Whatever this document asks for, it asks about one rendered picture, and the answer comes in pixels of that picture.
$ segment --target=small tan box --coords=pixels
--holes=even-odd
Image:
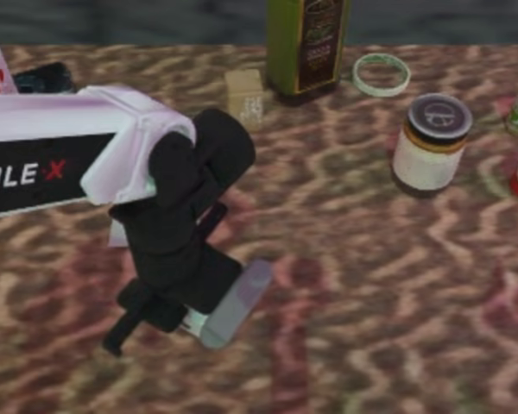
[[[265,92],[259,71],[230,71],[224,74],[224,80],[228,88],[228,112],[249,132],[260,129]]]

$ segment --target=table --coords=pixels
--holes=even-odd
[[[410,65],[400,96],[343,84],[299,109],[268,105],[256,165],[213,241],[271,259],[276,283],[225,350],[142,326],[115,361],[98,344],[133,272],[105,246],[105,210],[1,219],[0,412],[433,414],[464,399],[518,414],[518,306],[497,283],[518,280],[506,186],[518,139],[500,119],[518,92],[518,47],[353,47],[345,72],[375,51]],[[13,72],[64,60],[79,85],[125,83],[189,115],[223,107],[225,71],[264,60],[230,46],[4,53]],[[477,123],[454,184],[419,201],[392,184],[389,153],[407,106],[431,91],[464,100]]]

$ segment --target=olive oil bottle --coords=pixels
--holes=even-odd
[[[267,82],[282,102],[336,88],[349,8],[350,0],[268,0]]]

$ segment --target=red letter x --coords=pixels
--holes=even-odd
[[[61,160],[60,162],[50,161],[50,170],[46,172],[46,177],[44,179],[62,179],[63,174],[61,170],[63,170],[65,164],[65,160]]]

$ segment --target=green tape ring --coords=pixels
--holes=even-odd
[[[375,86],[368,85],[359,76],[359,69],[365,65],[373,63],[383,63],[399,69],[401,73],[401,82],[393,88],[376,88]],[[411,80],[411,70],[407,64],[401,59],[395,57],[393,54],[388,53],[369,53],[365,54],[362,58],[355,62],[353,66],[353,84],[362,93],[370,95],[372,97],[394,97],[405,91],[408,83]]]

